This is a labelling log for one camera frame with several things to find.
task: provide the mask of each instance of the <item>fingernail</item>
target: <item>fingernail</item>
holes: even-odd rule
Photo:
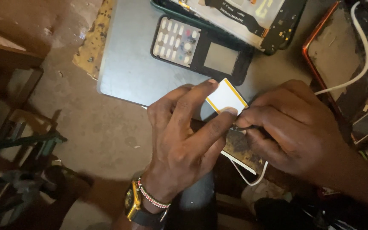
[[[230,112],[230,113],[238,116],[238,110],[236,108],[233,108],[233,107],[225,108],[224,112]]]

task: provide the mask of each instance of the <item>dirty floor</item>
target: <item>dirty floor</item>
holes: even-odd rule
[[[151,158],[146,110],[100,95],[96,81],[72,63],[83,42],[80,34],[89,29],[100,4],[101,0],[2,0],[0,31],[28,50],[48,53],[42,65],[45,73],[26,110],[53,118],[56,129],[69,140],[58,145],[54,155],[70,169],[103,181],[129,180]],[[78,201],[62,229],[106,229],[110,222],[103,209]]]

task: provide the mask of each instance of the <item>wristwatch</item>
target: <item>wristwatch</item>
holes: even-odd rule
[[[141,209],[141,192],[137,181],[132,181],[126,192],[125,198],[125,215],[129,221],[147,227],[158,227],[164,220],[168,209],[163,212],[153,214]]]

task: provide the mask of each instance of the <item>beaded bracelet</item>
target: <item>beaded bracelet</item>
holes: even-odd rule
[[[144,189],[144,187],[142,186],[142,184],[141,184],[141,177],[137,181],[137,184],[139,185],[139,189],[140,189],[141,193],[144,195],[144,197],[146,197],[146,199],[148,201],[150,201],[153,205],[155,205],[159,208],[163,208],[163,209],[166,209],[170,206],[170,203],[169,204],[163,204],[163,203],[157,201],[156,199],[154,199],[150,194],[148,194],[146,192],[146,190]]]

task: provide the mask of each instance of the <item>hand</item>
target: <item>hand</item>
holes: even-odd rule
[[[217,87],[212,79],[193,88],[181,86],[148,107],[153,153],[141,178],[156,200],[168,203],[197,182],[212,170],[225,147],[225,134],[237,118],[236,109],[220,113],[196,133],[190,128],[194,111]]]
[[[365,166],[344,142],[332,112],[302,81],[288,81],[259,97],[237,125],[264,127],[274,140],[248,130],[252,151],[275,168],[319,186],[345,190],[342,180]]]

